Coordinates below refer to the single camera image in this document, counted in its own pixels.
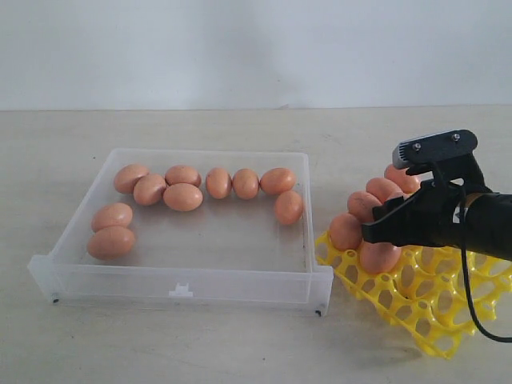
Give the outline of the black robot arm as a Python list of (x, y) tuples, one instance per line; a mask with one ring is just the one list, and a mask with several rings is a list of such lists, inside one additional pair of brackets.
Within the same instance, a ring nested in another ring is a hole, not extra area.
[(511, 196), (477, 186), (423, 182), (408, 198), (392, 198), (362, 224), (366, 242), (454, 247), (511, 260)]

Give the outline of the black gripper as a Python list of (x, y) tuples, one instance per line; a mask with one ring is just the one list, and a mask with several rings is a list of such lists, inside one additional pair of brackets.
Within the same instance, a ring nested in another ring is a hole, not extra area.
[(362, 224), (366, 242), (395, 246), (467, 247), (466, 186), (423, 182), (408, 199), (395, 198), (373, 208), (374, 220)]

